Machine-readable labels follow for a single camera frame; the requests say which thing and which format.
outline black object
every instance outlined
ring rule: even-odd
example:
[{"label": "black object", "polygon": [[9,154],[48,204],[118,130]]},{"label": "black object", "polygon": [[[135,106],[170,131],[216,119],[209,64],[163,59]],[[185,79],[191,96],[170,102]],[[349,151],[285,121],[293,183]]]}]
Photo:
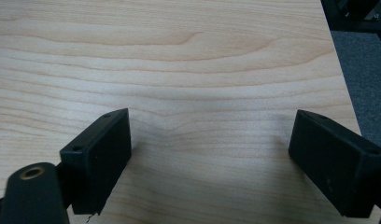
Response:
[{"label": "black object", "polygon": [[15,172],[0,200],[0,224],[68,223],[75,214],[100,214],[131,158],[127,109],[103,115],[60,151],[62,162]]},{"label": "black object", "polygon": [[331,30],[381,36],[379,0],[321,0]]},{"label": "black object", "polygon": [[381,147],[319,114],[298,110],[289,155],[342,216],[381,208]]}]

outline wood grain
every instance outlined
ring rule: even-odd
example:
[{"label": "wood grain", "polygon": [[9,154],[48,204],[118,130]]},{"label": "wood grain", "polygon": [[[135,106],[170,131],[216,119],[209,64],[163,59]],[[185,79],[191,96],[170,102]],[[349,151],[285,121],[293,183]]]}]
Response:
[{"label": "wood grain", "polygon": [[124,107],[134,155],[90,223],[379,219],[340,217],[288,156],[299,108],[359,131],[318,0],[0,0],[0,197]]}]

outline wooden table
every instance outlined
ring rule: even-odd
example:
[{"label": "wooden table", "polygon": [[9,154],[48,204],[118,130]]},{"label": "wooden table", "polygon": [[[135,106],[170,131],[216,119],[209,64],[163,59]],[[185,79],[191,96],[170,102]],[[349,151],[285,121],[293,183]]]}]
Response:
[{"label": "wooden table", "polygon": [[298,108],[359,131],[318,0],[0,0],[0,197],[124,107],[134,155],[90,223],[380,218],[341,217],[289,159]]}]

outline gray carpet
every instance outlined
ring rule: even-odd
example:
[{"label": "gray carpet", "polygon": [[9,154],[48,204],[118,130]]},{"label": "gray carpet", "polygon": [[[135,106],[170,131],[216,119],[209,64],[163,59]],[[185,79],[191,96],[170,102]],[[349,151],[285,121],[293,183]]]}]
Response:
[{"label": "gray carpet", "polygon": [[381,40],[331,31],[362,136],[381,146]]}]

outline black metal bracket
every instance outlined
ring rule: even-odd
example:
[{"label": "black metal bracket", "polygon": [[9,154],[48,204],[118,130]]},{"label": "black metal bracket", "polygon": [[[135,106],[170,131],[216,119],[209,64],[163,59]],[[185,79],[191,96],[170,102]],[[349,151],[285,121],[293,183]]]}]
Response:
[{"label": "black metal bracket", "polygon": [[132,156],[127,109],[103,115],[60,151],[62,162],[21,168],[0,200],[0,224],[69,223],[75,214],[100,214]]},{"label": "black metal bracket", "polygon": [[381,37],[378,0],[321,0],[331,30],[377,33]]},{"label": "black metal bracket", "polygon": [[381,208],[381,147],[319,114],[299,110],[290,157],[342,216]]}]

